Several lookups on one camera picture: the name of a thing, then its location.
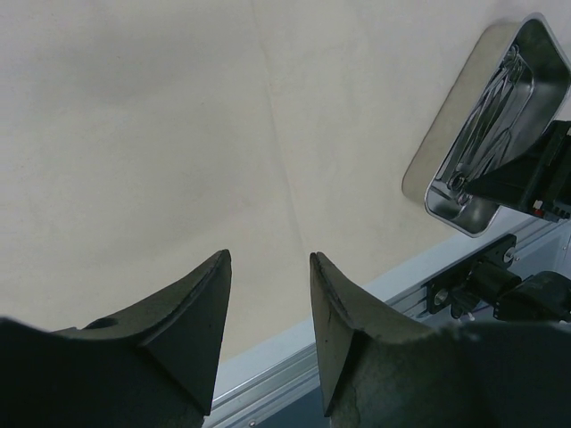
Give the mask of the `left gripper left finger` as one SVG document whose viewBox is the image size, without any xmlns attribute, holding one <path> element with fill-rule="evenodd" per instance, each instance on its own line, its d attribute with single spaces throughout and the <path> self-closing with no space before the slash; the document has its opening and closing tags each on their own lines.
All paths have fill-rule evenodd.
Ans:
<svg viewBox="0 0 571 428">
<path fill-rule="evenodd" d="M 228 312 L 229 251 L 84 328 L 1 321 L 4 427 L 200 427 Z"/>
</svg>

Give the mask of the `beige cloth wrap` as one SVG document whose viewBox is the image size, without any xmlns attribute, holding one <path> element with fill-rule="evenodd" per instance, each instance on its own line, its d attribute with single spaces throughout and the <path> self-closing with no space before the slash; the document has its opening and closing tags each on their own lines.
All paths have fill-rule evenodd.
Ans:
<svg viewBox="0 0 571 428">
<path fill-rule="evenodd" d="M 228 249 L 223 358 L 448 239 L 401 179 L 484 29 L 567 1 L 4 1 L 1 312 L 48 330 Z"/>
</svg>

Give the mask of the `front aluminium rail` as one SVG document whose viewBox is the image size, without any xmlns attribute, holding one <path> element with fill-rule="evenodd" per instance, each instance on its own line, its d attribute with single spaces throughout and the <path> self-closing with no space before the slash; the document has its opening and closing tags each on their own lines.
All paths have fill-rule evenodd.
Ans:
<svg viewBox="0 0 571 428">
<path fill-rule="evenodd" d="M 510 296 L 554 302 L 570 277 L 570 225 L 502 213 L 482 236 L 456 235 L 380 276 L 354 284 L 322 253 L 310 258 L 312 318 L 233 358 L 216 382 L 209 427 L 264 427 L 319 391 L 341 427 L 488 425 L 480 386 L 525 333 L 568 331 L 558 305 L 546 322 L 507 324 Z"/>
</svg>

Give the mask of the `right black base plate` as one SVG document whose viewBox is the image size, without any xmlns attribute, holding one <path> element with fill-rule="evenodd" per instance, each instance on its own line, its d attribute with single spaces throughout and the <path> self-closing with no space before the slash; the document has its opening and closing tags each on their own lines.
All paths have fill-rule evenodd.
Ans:
<svg viewBox="0 0 571 428">
<path fill-rule="evenodd" d="M 449 309 L 459 319 L 482 302 L 495 306 L 501 295 L 522 283 L 509 271 L 516 244 L 515 235 L 504 235 L 425 282 L 426 311 L 434 315 Z"/>
</svg>

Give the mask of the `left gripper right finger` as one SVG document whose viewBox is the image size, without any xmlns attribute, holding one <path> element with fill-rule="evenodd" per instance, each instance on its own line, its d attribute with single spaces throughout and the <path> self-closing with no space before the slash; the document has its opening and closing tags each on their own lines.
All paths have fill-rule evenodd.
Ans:
<svg viewBox="0 0 571 428">
<path fill-rule="evenodd" d="M 570 320 L 433 328 L 310 255 L 325 415 L 334 427 L 567 427 Z"/>
</svg>

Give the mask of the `metal instrument tray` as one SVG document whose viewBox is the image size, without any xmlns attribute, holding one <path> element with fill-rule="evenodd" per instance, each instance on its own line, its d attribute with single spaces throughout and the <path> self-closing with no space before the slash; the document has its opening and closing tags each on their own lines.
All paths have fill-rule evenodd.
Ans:
<svg viewBox="0 0 571 428">
<path fill-rule="evenodd" d="M 499 204 L 468 182 L 515 159 L 556 118 L 570 94 L 570 60 L 539 12 L 499 21 L 480 36 L 401 183 L 434 218 L 471 237 Z"/>
</svg>

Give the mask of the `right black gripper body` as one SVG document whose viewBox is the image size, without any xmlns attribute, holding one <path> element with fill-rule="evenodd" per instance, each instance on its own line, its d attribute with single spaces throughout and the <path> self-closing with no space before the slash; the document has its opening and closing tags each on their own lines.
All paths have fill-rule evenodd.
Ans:
<svg viewBox="0 0 571 428">
<path fill-rule="evenodd" d="M 468 182 L 466 192 L 547 221 L 570 219 L 570 123 L 552 121 L 527 151 Z"/>
</svg>

